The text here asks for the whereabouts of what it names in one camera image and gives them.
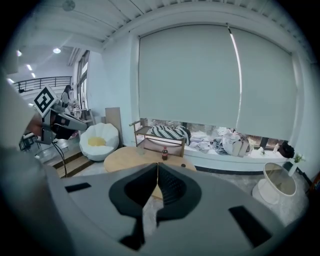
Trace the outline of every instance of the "brown bottle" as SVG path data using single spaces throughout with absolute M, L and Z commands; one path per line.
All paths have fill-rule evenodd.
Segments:
M 162 150 L 162 160 L 168 160 L 168 150 L 166 146 Z

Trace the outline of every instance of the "white bean bag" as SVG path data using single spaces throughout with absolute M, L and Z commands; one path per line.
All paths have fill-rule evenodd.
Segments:
M 90 146 L 88 140 L 92 137 L 100 137 L 106 141 L 106 145 Z M 111 123 L 98 123 L 90 126 L 80 137 L 80 149 L 82 154 L 93 161 L 103 161 L 115 151 L 119 144 L 118 130 Z

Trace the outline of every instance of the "black bag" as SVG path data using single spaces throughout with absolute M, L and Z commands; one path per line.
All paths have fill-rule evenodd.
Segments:
M 295 149 L 287 142 L 282 143 L 279 148 L 279 152 L 284 158 L 293 158 L 295 156 Z

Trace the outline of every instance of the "bean bag chair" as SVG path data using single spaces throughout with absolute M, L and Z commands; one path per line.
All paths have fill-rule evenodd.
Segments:
M 119 144 L 118 130 L 111 123 L 90 126 L 80 137 L 80 149 L 93 161 L 103 161 Z

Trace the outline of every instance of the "roller blind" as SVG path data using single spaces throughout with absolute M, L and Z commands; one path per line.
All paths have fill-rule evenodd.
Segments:
M 291 55 L 260 36 L 239 29 L 231 32 L 242 74 L 237 131 L 289 140 L 297 97 Z
M 140 39 L 141 118 L 236 127 L 239 71 L 226 27 L 190 25 Z

